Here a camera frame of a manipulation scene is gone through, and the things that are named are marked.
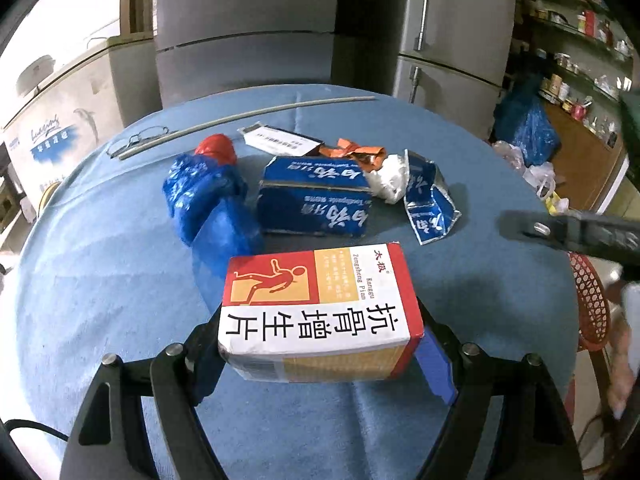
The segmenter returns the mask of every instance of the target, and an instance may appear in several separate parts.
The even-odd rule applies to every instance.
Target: blue toothpaste box
[[[266,232],[364,234],[371,190],[348,158],[276,156],[264,168],[256,215]]]

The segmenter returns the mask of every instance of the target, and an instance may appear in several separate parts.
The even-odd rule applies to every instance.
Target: plastic bag
[[[527,169],[524,165],[522,150],[517,146],[511,146],[508,142],[498,140],[492,146],[494,152],[506,160],[518,174],[523,174]]]
[[[191,247],[196,285],[213,312],[233,256],[251,256],[264,248],[260,226],[239,196],[222,197]]]
[[[569,199],[560,198],[558,193],[553,194],[545,200],[546,210],[552,215],[561,215],[569,211]]]
[[[235,166],[219,166],[209,156],[185,154],[174,160],[162,191],[176,232],[190,247],[220,198],[244,200],[247,186]]]
[[[560,137],[546,117],[537,96],[540,78],[520,84],[496,107],[495,136],[522,150],[526,166],[548,161],[560,145]]]
[[[213,134],[206,137],[195,150],[196,155],[207,155],[215,158],[220,166],[235,166],[238,162],[234,142],[225,134]]]
[[[364,176],[373,195],[388,204],[402,199],[406,191],[406,161],[400,155],[389,155],[377,171],[365,171]]]
[[[527,168],[522,177],[536,188],[536,195],[540,200],[546,200],[556,190],[556,172],[551,162]]]

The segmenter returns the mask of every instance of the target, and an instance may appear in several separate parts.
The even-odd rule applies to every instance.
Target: screw
[[[171,343],[167,348],[164,349],[164,353],[171,357],[175,357],[182,353],[182,348],[183,346],[180,343]]]
[[[119,357],[116,354],[105,354],[102,356],[102,364],[105,366],[113,366],[118,362]]]
[[[542,359],[538,354],[528,354],[527,363],[531,366],[540,366],[542,364]]]
[[[464,343],[462,345],[462,353],[473,357],[480,353],[480,347],[476,343]]]
[[[547,227],[546,225],[541,224],[540,222],[536,222],[535,224],[533,224],[533,230],[538,234],[543,235],[544,237],[547,237],[551,234],[551,229],[549,229],[549,227]]]

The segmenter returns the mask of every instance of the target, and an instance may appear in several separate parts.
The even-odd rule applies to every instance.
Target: white plastic bag
[[[554,192],[549,198],[545,200],[546,210],[552,215],[562,215],[569,211],[569,199],[560,198],[556,192]]]
[[[551,162],[529,166],[522,177],[536,188],[536,195],[540,200],[546,200],[556,190],[556,172]]]
[[[400,155],[389,155],[377,171],[365,171],[373,195],[388,204],[397,203],[406,192],[406,163]]]
[[[492,145],[494,152],[506,160],[518,174],[523,174],[526,170],[522,150],[517,146],[512,146],[504,140],[498,140]]]

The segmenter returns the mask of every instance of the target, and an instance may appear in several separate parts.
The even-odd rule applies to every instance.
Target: black cable
[[[60,440],[64,440],[65,442],[69,440],[68,436],[64,433],[60,433],[58,430],[54,430],[53,428],[40,424],[39,422],[24,420],[23,418],[12,418],[11,420],[4,422],[4,427],[6,428],[7,433],[11,433],[13,430],[17,430],[18,428],[31,428],[32,430],[40,430],[45,433],[49,433],[50,435],[55,436]]]

